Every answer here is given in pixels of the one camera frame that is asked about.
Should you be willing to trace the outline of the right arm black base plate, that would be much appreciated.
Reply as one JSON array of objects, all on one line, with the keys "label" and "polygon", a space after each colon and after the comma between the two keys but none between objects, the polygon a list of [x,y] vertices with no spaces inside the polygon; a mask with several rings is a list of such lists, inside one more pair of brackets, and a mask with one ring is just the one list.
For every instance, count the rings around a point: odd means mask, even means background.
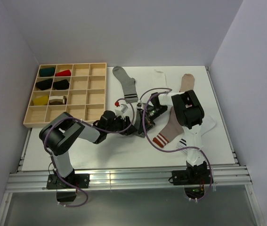
[{"label": "right arm black base plate", "polygon": [[180,185],[209,185],[213,183],[213,178],[210,175],[210,171],[206,170],[194,170],[187,168],[185,170],[173,170],[169,182],[175,186]]}]

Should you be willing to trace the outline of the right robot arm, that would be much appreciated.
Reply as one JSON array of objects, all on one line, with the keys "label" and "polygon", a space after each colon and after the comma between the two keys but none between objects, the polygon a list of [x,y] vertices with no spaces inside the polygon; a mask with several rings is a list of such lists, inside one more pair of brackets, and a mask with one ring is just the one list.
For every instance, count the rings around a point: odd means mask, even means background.
[{"label": "right robot arm", "polygon": [[[182,128],[186,129],[185,135],[188,136],[191,145],[187,145],[175,150],[164,150],[155,146],[147,134],[146,125],[154,124],[154,118],[160,113],[160,108],[156,108],[153,113],[148,113],[148,104],[152,99],[156,99],[160,106],[172,106],[176,115],[177,122]],[[186,150],[186,178],[190,183],[198,183],[204,173],[212,174],[210,162],[202,150],[202,139],[200,135],[201,125],[204,118],[204,110],[193,90],[186,92],[172,92],[172,89],[166,88],[165,92],[153,93],[146,103],[138,100],[137,110],[142,112],[141,126],[144,135],[150,145],[156,150],[164,153],[174,153]]]}]

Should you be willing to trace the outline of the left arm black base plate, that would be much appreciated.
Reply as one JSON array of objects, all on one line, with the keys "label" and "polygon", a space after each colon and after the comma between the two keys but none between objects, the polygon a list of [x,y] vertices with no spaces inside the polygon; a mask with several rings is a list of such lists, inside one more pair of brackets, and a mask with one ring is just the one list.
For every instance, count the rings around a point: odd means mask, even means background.
[{"label": "left arm black base plate", "polygon": [[90,174],[72,174],[64,178],[64,181],[62,181],[56,174],[50,174],[46,188],[48,190],[70,189],[74,188],[74,186],[78,188],[88,188]]}]

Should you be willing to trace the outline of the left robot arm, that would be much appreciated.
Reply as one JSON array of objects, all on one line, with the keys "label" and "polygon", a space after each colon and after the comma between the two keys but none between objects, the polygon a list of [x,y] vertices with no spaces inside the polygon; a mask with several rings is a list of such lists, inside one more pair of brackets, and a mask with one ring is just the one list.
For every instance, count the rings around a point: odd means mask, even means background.
[{"label": "left robot arm", "polygon": [[58,171],[57,182],[63,188],[74,184],[74,168],[69,157],[69,149],[76,139],[84,139],[93,144],[103,142],[107,134],[128,136],[136,132],[128,116],[117,116],[113,111],[104,111],[99,120],[91,125],[63,112],[39,133],[45,151],[51,156]]}]

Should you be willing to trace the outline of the dark grey sock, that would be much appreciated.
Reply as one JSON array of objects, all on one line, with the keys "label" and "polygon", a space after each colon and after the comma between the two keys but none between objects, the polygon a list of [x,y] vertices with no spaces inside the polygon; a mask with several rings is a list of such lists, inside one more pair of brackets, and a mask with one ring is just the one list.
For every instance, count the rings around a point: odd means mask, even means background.
[{"label": "dark grey sock", "polygon": [[[145,137],[144,129],[143,129],[143,122],[142,122],[143,110],[137,110],[137,116],[135,119],[134,127],[136,128],[136,132],[134,133],[138,137]],[[146,131],[149,131],[155,126],[155,122],[151,120],[147,113],[145,113],[145,123],[144,123]]]}]

